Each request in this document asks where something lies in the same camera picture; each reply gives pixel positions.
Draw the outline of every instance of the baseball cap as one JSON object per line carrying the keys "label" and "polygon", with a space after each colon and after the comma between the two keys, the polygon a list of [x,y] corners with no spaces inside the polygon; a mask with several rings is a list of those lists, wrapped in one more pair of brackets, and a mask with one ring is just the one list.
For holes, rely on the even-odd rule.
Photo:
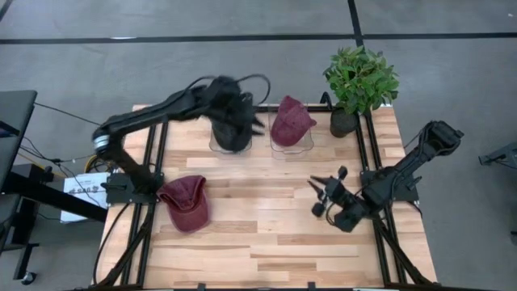
{"label": "baseball cap", "polygon": [[179,231],[194,232],[210,221],[205,182],[201,175],[190,175],[158,189],[158,197],[167,204],[170,220]]}
{"label": "baseball cap", "polygon": [[305,105],[285,96],[271,127],[271,138],[279,146],[294,146],[314,125],[316,121],[310,118]]}

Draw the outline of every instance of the concrete floor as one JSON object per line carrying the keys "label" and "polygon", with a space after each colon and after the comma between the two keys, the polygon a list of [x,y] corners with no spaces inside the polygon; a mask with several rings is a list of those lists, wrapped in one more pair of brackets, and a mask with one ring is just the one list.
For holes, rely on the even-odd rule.
{"label": "concrete floor", "polygon": [[[358,0],[357,7],[363,33],[517,32],[513,0]],[[0,23],[0,39],[352,33],[350,19],[344,0],[14,0]],[[477,156],[517,139],[512,127],[517,40],[365,44],[384,51],[400,74],[395,109],[404,141],[429,120],[446,120],[465,133],[452,156],[419,171],[424,225],[439,281],[515,290],[517,247],[509,229],[517,173],[480,167]],[[322,71],[329,55],[353,45],[352,40],[0,45],[0,90],[34,89],[38,102],[98,122],[135,103],[159,102],[205,74],[260,72],[272,81],[271,101],[286,94],[317,101],[328,90]],[[264,93],[258,82],[246,88],[257,96]],[[93,130],[36,108],[27,136],[44,154],[70,158],[92,152]],[[83,164],[68,166],[79,172]],[[50,208],[42,212],[59,214]],[[30,269],[40,277],[22,288],[11,280],[17,253],[4,253],[0,289],[88,285],[102,228],[97,222],[63,226],[39,219],[32,239],[41,247]]]}

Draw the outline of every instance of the wood grain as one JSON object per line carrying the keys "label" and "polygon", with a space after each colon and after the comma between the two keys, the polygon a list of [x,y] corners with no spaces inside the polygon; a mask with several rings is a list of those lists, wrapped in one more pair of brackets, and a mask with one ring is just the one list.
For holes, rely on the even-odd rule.
{"label": "wood grain", "polygon": [[[170,123],[162,169],[166,181],[205,176],[212,222],[194,234],[179,233],[165,205],[159,204],[146,288],[195,288],[199,282],[213,288],[305,287],[309,280],[321,287],[382,286],[372,223],[363,220],[347,234],[310,212],[315,203],[315,194],[306,183],[310,175],[336,175],[344,165],[348,168],[345,185],[354,192],[360,187],[362,170],[355,134],[334,138],[329,133],[329,114],[311,116],[317,121],[311,130],[314,148],[303,157],[273,158],[268,131],[264,137],[254,137],[246,155],[222,155],[208,147],[207,120]],[[267,115],[259,118],[267,124]],[[383,165],[393,165],[404,157],[393,109],[373,112],[373,120]],[[362,126],[373,165],[368,130],[364,122]],[[158,127],[154,157],[159,131]],[[125,140],[126,150],[139,162],[147,132],[129,134]],[[109,209],[104,235],[121,207]],[[402,248],[425,276],[435,280],[419,214],[404,203],[395,203],[393,212]],[[99,278],[106,276],[124,251],[131,216],[132,206],[107,241]],[[395,280],[392,254],[386,249]],[[139,254],[133,258],[133,282]]]}

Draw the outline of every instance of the plant pot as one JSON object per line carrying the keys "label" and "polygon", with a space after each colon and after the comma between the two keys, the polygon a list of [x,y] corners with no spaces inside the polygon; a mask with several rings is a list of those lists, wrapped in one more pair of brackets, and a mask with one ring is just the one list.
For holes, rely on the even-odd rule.
{"label": "plant pot", "polygon": [[217,144],[224,150],[234,153],[243,151],[251,140],[251,126],[249,128],[236,128],[212,120],[212,132]]}
{"label": "plant pot", "polygon": [[335,137],[345,137],[357,129],[359,121],[355,114],[347,114],[344,109],[334,109],[330,115],[330,133]]}

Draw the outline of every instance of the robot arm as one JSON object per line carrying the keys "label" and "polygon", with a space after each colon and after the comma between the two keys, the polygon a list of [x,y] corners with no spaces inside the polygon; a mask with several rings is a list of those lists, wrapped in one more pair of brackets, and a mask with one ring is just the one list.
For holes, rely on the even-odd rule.
{"label": "robot arm", "polygon": [[[212,79],[209,86],[194,86],[205,78]],[[252,125],[263,128],[264,125],[254,114],[252,95],[241,92],[238,80],[225,76],[205,78],[199,78],[187,89],[170,95],[162,103],[108,118],[93,134],[96,154],[121,167],[138,192],[153,195],[161,182],[151,175],[148,167],[137,164],[123,150],[122,140],[128,133],[168,120],[185,121],[206,116],[211,121],[234,127],[237,131],[246,129],[253,135],[263,134],[251,128]]]}
{"label": "robot arm", "polygon": [[443,121],[432,121],[422,129],[418,137],[418,145],[397,165],[378,171],[361,188],[361,196],[359,193],[350,193],[341,183],[347,175],[346,167],[339,169],[337,179],[311,176],[315,181],[325,185],[325,189],[320,189],[309,181],[320,200],[314,205],[313,214],[320,217],[326,210],[327,202],[331,201],[343,208],[340,213],[335,214],[334,226],[342,231],[352,232],[364,217],[378,217],[378,213],[393,201],[399,187],[413,187],[418,182],[417,179],[411,182],[411,185],[404,185],[402,181],[410,177],[421,165],[436,156],[452,154],[460,145],[463,133]]}

